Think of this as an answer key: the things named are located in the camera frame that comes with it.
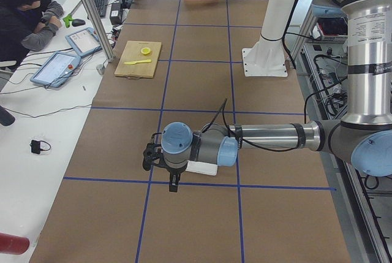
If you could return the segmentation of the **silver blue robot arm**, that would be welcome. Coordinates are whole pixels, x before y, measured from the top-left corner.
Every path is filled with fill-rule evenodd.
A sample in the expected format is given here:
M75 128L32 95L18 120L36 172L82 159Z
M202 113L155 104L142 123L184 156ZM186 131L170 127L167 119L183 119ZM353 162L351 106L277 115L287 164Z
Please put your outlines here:
M232 166L243 147L308 148L331 153L368 175L390 175L391 0L314 0L314 6L341 9L348 18L347 113L341 119L244 126L211 122L201 131L170 123L161 142L144 151L144 169L166 169L169 190L175 192L191 161Z

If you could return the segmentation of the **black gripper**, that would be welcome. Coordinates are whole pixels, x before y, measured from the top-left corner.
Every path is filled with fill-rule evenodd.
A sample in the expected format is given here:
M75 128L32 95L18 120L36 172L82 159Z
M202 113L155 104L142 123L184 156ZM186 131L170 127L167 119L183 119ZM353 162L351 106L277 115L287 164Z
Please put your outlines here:
M177 192L178 185L179 185L179 176L186 170L187 164L182 165L180 167L171 167L167 165L167 171L170 174L169 179L169 191L170 192Z

